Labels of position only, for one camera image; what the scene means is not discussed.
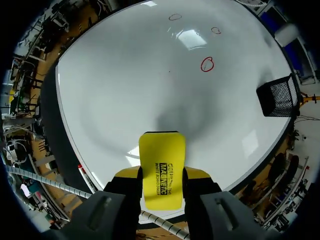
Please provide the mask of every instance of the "wire mesh container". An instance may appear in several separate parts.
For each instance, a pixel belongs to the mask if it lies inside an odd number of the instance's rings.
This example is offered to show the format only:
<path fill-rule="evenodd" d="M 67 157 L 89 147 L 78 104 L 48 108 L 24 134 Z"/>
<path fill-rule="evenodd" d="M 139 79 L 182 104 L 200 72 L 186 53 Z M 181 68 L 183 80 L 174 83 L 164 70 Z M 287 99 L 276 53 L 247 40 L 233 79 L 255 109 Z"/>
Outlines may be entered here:
<path fill-rule="evenodd" d="M 299 98 L 292 75 L 266 82 L 256 90 L 263 115 L 293 117 L 297 114 Z"/>

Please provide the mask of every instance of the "shelf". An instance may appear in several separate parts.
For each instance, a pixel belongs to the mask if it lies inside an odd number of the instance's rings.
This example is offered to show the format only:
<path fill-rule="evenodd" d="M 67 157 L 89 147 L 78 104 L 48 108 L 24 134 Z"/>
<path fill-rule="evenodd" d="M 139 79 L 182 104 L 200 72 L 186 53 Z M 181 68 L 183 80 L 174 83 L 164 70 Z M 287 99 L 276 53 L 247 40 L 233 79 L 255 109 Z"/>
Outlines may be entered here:
<path fill-rule="evenodd" d="M 28 157 L 29 157 L 29 159 L 30 159 L 30 162 L 31 162 L 32 168 L 33 168 L 33 170 L 34 170 L 34 173 L 37 174 L 37 175 L 40 175 L 39 172 L 38 172 L 38 170 L 37 170 L 37 167 L 36 167 L 35 164 L 34 164 L 34 161 L 33 161 L 32 157 L 31 157 L 31 155 L 28 154 Z M 65 218 L 65 219 L 67 219 L 67 220 L 70 220 L 70 218 L 68 217 L 68 215 L 60 208 L 60 206 L 59 206 L 59 205 L 56 203 L 56 201 L 52 198 L 52 196 L 51 196 L 51 194 L 49 193 L 49 191 L 48 191 L 47 187 L 45 186 L 45 184 L 42 183 L 42 182 L 39 182 L 39 183 L 40 183 L 40 185 L 42 186 L 42 188 L 43 188 L 43 190 L 45 191 L 45 193 L 47 194 L 49 200 L 53 203 L 54 207 L 58 210 L 58 212 L 60 212 L 60 213 L 62 214 L 63 218 Z"/>
<path fill-rule="evenodd" d="M 287 170 L 284 170 L 283 173 L 280 175 L 278 180 L 274 183 L 274 185 L 270 188 L 270 190 L 254 205 L 252 210 L 254 210 L 257 206 L 259 206 L 270 194 L 271 192 L 276 188 L 276 186 L 280 183 L 281 179 L 284 177 L 284 175 L 287 173 Z"/>
<path fill-rule="evenodd" d="M 312 76 L 314 77 L 314 83 L 316 83 L 316 84 L 320 83 L 320 81 L 319 81 L 319 79 L 317 79 L 317 76 L 316 76 L 316 73 L 315 73 L 315 70 L 317 69 L 317 67 L 316 67 L 316 64 L 314 63 L 312 54 L 309 53 L 307 51 L 306 47 L 305 47 L 306 42 L 300 36 L 297 38 L 297 40 L 299 41 L 299 43 L 300 43 L 300 45 L 301 45 L 301 47 L 302 47 L 302 49 L 304 51 L 304 54 L 305 54 L 305 56 L 307 58 L 307 61 L 309 63 L 309 67 L 311 69 Z"/>
<path fill-rule="evenodd" d="M 295 52 L 297 58 L 299 59 L 302 69 L 296 69 L 300 71 L 302 77 L 313 76 L 315 77 L 315 70 L 313 69 L 308 55 L 306 54 L 306 49 L 304 45 L 299 41 L 299 39 L 294 40 L 290 43 L 292 50 Z"/>
<path fill-rule="evenodd" d="M 295 182 L 294 187 L 291 189 L 291 191 L 285 196 L 285 198 L 282 200 L 281 204 L 277 207 L 277 209 L 263 222 L 263 226 L 266 226 L 274 217 L 276 217 L 281 211 L 284 211 L 287 207 L 287 201 L 290 197 L 292 197 L 292 195 L 296 192 L 300 181 L 302 180 L 302 178 L 304 177 L 304 172 L 306 171 L 307 168 L 307 162 L 308 159 L 305 159 L 305 163 L 303 165 L 303 169 L 301 171 L 301 174 L 299 176 L 299 178 L 297 179 L 297 181 Z"/>

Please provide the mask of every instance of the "cable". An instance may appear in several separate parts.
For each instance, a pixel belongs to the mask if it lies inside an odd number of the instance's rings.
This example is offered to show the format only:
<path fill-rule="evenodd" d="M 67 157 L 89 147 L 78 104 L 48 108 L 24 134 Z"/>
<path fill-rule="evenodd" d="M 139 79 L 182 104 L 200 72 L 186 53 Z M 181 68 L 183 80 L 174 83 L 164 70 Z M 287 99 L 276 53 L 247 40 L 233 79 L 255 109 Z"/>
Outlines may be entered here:
<path fill-rule="evenodd" d="M 102 5 L 108 6 L 106 3 L 102 2 L 101 0 L 97 0 L 99 3 L 101 3 Z"/>
<path fill-rule="evenodd" d="M 9 140 L 7 143 L 10 143 L 10 142 L 15 143 L 15 142 L 19 142 L 19 141 L 23 141 L 23 142 L 25 142 L 25 141 L 27 141 L 27 140 L 25 140 L 25 139 L 21 139 L 21 138 L 18 138 L 18 139 L 12 139 L 12 140 Z"/>
<path fill-rule="evenodd" d="M 12 155 L 12 153 L 10 152 L 10 150 L 8 150 L 6 147 L 4 147 L 3 149 L 4 149 L 7 153 L 9 153 L 9 154 L 10 154 L 11 159 L 9 159 L 9 160 L 14 161 L 14 156 Z"/>
<path fill-rule="evenodd" d="M 303 120 L 300 120 L 300 121 L 296 121 L 295 124 L 303 122 L 303 121 L 320 121 L 320 119 L 303 119 Z"/>
<path fill-rule="evenodd" d="M 270 3 L 270 0 L 268 2 L 262 2 L 260 4 L 251 4 L 251 3 L 246 3 L 241 0 L 235 0 L 237 3 L 248 6 L 248 7 L 262 7 L 262 6 L 267 6 Z"/>
<path fill-rule="evenodd" d="M 25 70 L 24 72 L 31 72 L 31 73 L 33 73 L 34 71 L 33 71 L 33 70 Z M 40 73 L 36 72 L 35 75 L 45 76 L 45 75 L 47 75 L 47 74 L 40 74 Z"/>
<path fill-rule="evenodd" d="M 30 131 L 29 129 L 26 129 L 26 128 L 22 127 L 22 126 L 14 125 L 14 126 L 12 126 L 12 127 L 15 127 L 15 128 L 13 128 L 12 130 L 22 129 L 22 130 L 25 130 L 25 131 L 28 132 L 28 133 L 36 134 L 35 132 Z M 9 134 L 9 133 L 13 133 L 13 131 L 5 132 L 4 134 L 7 135 L 7 134 Z"/>
<path fill-rule="evenodd" d="M 311 118 L 311 119 L 316 119 L 316 120 L 320 120 L 320 118 L 316 118 L 313 116 L 306 116 L 306 115 L 300 115 L 301 117 L 305 117 L 305 118 Z"/>
<path fill-rule="evenodd" d="M 20 142 L 18 142 L 18 141 L 14 141 L 14 142 L 13 142 L 13 145 L 16 146 L 16 144 L 21 145 L 21 146 L 24 148 L 24 150 L 25 150 L 25 154 L 28 154 L 28 151 L 27 151 L 25 145 L 23 145 L 22 143 L 20 143 Z M 25 163 L 26 161 L 27 161 L 27 156 L 25 156 L 25 158 L 24 158 L 23 161 L 15 161 L 14 164 L 23 164 L 23 163 Z"/>
<path fill-rule="evenodd" d="M 295 120 L 301 120 L 301 119 L 313 119 L 313 118 L 307 118 L 307 117 L 304 117 L 304 116 L 298 116 Z"/>
<path fill-rule="evenodd" d="M 50 186 L 53 186 L 55 188 L 64 190 L 64 191 L 72 193 L 72 194 L 75 194 L 75 195 L 83 197 L 85 199 L 88 199 L 92 196 L 91 193 L 87 193 L 87 192 L 81 191 L 79 189 L 73 188 L 71 186 L 65 185 L 63 183 L 50 180 L 48 178 L 45 178 L 44 176 L 37 175 L 35 173 L 23 170 L 21 168 L 16 168 L 16 167 L 8 166 L 8 165 L 4 165 L 4 167 L 8 173 L 17 174 L 20 176 L 24 176 L 24 177 L 39 181 L 44 184 L 48 184 Z M 181 228 L 179 228 L 177 226 L 174 226 L 171 222 L 168 222 L 167 220 L 164 220 L 160 217 L 157 217 L 147 211 L 141 211 L 140 215 L 148 218 L 148 220 L 152 221 L 153 223 L 155 223 L 159 227 L 167 230 L 168 232 L 172 233 L 173 235 L 177 236 L 178 238 L 184 239 L 184 240 L 190 240 L 189 233 L 185 232 L 184 230 L 182 230 Z"/>
<path fill-rule="evenodd" d="M 159 227 L 167 230 L 169 233 L 177 236 L 180 239 L 190 240 L 190 234 L 182 230 L 181 228 L 173 225 L 171 222 L 168 222 L 156 215 L 153 215 L 147 211 L 141 211 L 141 216 L 148 218 L 151 222 L 155 223 Z"/>
<path fill-rule="evenodd" d="M 26 61 L 26 60 L 24 60 L 23 62 L 24 62 L 24 63 L 27 63 L 27 64 L 31 64 L 31 65 L 34 66 L 34 68 L 36 68 L 36 65 L 34 65 L 32 62 L 29 62 L 29 61 Z"/>
<path fill-rule="evenodd" d="M 50 180 L 48 178 L 45 178 L 44 176 L 40 176 L 40 175 L 34 174 L 32 172 L 25 171 L 21 168 L 16 168 L 16 167 L 8 166 L 8 165 L 5 165 L 4 167 L 7 170 L 7 172 L 9 172 L 9 173 L 17 174 L 20 176 L 24 176 L 24 177 L 39 181 L 44 184 L 48 184 L 50 186 L 53 186 L 55 188 L 64 190 L 66 192 L 69 192 L 69 193 L 72 193 L 75 195 L 78 195 L 78 196 L 83 197 L 85 199 L 88 199 L 92 196 L 92 194 L 90 194 L 90 193 L 81 191 L 81 190 L 73 188 L 71 186 L 67 186 L 67 185 L 60 183 L 60 182 Z"/>
<path fill-rule="evenodd" d="M 98 17 L 99 17 L 100 13 L 101 13 L 102 6 L 99 4 L 99 2 L 97 2 L 97 4 L 99 5 L 99 8 L 100 8 L 99 13 L 98 13 Z"/>
<path fill-rule="evenodd" d="M 21 116 L 30 116 L 31 118 L 33 117 L 30 112 L 28 112 L 28 113 L 18 113 L 15 117 L 17 118 L 17 117 L 21 117 Z"/>

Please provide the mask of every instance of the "white table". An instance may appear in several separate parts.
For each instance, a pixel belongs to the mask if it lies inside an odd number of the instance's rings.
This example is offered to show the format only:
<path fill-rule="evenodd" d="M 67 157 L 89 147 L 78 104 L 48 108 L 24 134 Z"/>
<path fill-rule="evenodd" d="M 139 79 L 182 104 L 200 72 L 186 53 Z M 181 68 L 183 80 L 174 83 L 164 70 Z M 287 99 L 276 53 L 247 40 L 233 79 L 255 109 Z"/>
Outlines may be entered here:
<path fill-rule="evenodd" d="M 97 188 L 140 164 L 143 133 L 179 131 L 185 165 L 230 190 L 290 122 L 263 116 L 257 87 L 290 73 L 274 38 L 241 4 L 154 0 L 81 36 L 59 60 L 56 90 L 73 150 Z M 150 212 L 170 219 L 184 208 Z"/>

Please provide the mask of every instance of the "blue panel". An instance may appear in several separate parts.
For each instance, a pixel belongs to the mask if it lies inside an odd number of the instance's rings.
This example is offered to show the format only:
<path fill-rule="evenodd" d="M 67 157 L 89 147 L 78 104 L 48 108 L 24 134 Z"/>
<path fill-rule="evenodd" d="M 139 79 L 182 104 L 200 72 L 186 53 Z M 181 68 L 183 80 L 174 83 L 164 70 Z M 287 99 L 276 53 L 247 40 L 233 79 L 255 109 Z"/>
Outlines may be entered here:
<path fill-rule="evenodd" d="M 275 33 L 277 30 L 280 29 L 281 26 L 279 26 L 276 21 L 274 21 L 267 12 L 264 12 L 261 15 L 261 20 L 262 22 L 264 22 L 269 28 L 270 30 Z M 304 76 L 304 70 L 302 67 L 302 63 L 298 57 L 298 55 L 295 53 L 294 48 L 293 48 L 293 44 L 290 43 L 287 46 L 284 47 L 284 50 L 286 51 L 288 57 L 291 60 L 292 66 L 295 70 L 299 70 L 300 74 L 302 76 Z"/>

